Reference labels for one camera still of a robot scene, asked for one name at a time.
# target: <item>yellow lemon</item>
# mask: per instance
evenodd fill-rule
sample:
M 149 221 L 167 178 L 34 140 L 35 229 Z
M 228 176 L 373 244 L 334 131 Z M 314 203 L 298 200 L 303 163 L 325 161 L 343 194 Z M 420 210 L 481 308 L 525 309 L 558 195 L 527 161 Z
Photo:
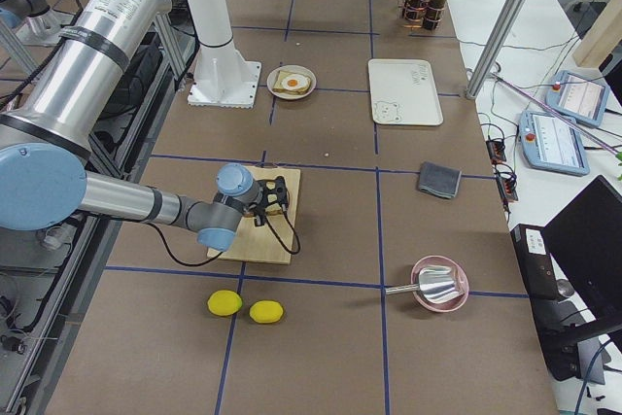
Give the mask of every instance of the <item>yellow lemon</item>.
M 267 325 L 276 323 L 283 317 L 283 306 L 278 301 L 262 300 L 251 307 L 251 318 L 256 323 Z
M 216 316 L 230 316 L 242 308 L 242 297 L 234 291 L 215 291 L 207 300 L 207 309 Z

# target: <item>pink bowl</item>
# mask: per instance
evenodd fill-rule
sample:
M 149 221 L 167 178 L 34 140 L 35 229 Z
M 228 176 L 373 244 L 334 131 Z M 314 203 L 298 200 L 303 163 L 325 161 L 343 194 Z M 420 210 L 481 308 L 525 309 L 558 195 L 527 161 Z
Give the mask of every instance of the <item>pink bowl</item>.
M 465 291 L 464 294 L 457 296 L 456 298 L 446 301 L 445 303 L 430 303 L 429 301 L 424 300 L 419 293 L 413 292 L 415 298 L 421 305 L 425 308 L 428 308 L 431 311 L 435 311 L 438 313 L 448 313 L 450 311 L 456 311 L 458 308 L 463 306 L 467 302 L 468 298 L 468 279 L 467 275 L 463 271 L 461 267 L 459 267 L 454 261 L 446 257 L 424 257 L 417 261 L 417 263 L 413 266 L 412 272 L 410 273 L 410 282 L 411 284 L 415 284 L 417 282 L 417 276 L 419 271 L 421 271 L 426 266 L 449 266 L 456 269 L 456 280 L 458 282 L 457 288 Z

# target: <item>black monitor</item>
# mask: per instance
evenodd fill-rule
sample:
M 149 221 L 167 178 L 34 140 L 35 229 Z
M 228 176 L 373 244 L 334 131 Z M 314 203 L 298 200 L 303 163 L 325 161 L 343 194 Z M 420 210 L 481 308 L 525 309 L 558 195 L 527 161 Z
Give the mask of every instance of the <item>black monitor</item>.
M 622 195 L 605 177 L 596 177 L 546 225 L 542 237 L 596 317 L 544 336 L 542 346 L 573 345 L 608 334 L 622 352 Z

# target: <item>brown table surface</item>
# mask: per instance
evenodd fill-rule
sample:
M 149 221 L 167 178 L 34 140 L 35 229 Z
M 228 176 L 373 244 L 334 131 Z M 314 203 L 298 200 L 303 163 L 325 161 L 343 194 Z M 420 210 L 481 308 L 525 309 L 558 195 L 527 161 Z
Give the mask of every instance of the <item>brown table surface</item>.
M 289 266 L 188 270 L 151 229 L 125 225 L 47 413 L 557 413 L 475 106 L 460 97 L 450 16 L 411 33 L 397 0 L 227 2 L 262 84 L 295 63 L 318 88 L 287 103 L 263 86 L 253 110 L 191 107 L 178 93 L 142 182 L 210 199 L 224 162 L 301 168 L 302 252 Z M 375 125 L 372 57 L 429 61 L 444 124 Z M 456 199 L 416 190 L 426 160 L 463 170 Z M 164 232 L 179 258 L 204 258 L 193 234 Z M 472 294 L 459 311 L 381 295 L 426 255 L 465 269 Z M 218 289 L 240 292 L 236 316 L 207 311 Z M 260 299 L 283 303 L 282 322 L 251 321 Z

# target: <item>white plastic tray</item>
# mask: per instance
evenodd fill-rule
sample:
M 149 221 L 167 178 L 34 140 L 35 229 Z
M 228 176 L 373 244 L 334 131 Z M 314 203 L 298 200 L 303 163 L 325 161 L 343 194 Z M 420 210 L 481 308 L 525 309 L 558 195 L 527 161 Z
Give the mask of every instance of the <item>white plastic tray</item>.
M 441 125 L 432 67 L 426 60 L 372 58 L 371 115 L 383 125 Z

